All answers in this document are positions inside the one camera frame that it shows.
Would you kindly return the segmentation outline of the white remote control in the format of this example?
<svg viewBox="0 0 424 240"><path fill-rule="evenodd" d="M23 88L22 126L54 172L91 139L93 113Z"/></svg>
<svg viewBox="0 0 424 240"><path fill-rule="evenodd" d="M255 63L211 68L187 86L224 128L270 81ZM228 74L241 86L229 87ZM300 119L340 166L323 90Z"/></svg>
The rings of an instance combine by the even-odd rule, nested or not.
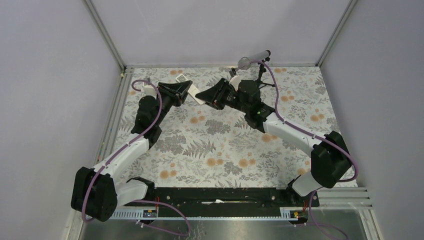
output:
<svg viewBox="0 0 424 240"><path fill-rule="evenodd" d="M189 79L183 74L179 74L176 78L175 78L176 82L180 83L180 82L186 82ZM200 93L199 89L192 83L191 86L188 89L188 94L193 98L194 101L196 101L199 105L204 105L205 101L199 99L196 97L196 94Z"/></svg>

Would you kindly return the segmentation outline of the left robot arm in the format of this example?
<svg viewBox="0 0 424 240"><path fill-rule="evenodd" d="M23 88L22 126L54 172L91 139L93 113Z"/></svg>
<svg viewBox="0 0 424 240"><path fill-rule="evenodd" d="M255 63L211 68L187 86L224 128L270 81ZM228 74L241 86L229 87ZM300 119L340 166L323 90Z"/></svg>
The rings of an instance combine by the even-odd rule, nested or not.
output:
<svg viewBox="0 0 424 240"><path fill-rule="evenodd" d="M143 80L145 95L138 102L134 127L128 140L111 155L91 168L81 167L75 174L70 207L101 222L107 221L116 208L138 200L148 206L155 200L154 183L135 177L127 182L120 178L140 156L158 141L160 124L172 107L180 107L189 95L191 80L177 83Z"/></svg>

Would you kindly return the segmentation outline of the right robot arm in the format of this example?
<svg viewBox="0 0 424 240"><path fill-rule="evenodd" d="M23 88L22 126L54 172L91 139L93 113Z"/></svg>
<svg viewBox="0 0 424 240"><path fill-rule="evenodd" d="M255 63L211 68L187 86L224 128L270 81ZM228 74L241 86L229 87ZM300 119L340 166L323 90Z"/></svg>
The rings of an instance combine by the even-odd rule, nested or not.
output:
<svg viewBox="0 0 424 240"><path fill-rule="evenodd" d="M283 120L276 108L262 101L260 88L252 80L241 80L234 87L222 78L195 97L216 110L230 107L241 111L251 128L279 137L310 157L310 171L293 179L287 186L286 198L293 206L301 205L312 191L334 187L352 167L346 156L346 144L338 132L319 136L312 130Z"/></svg>

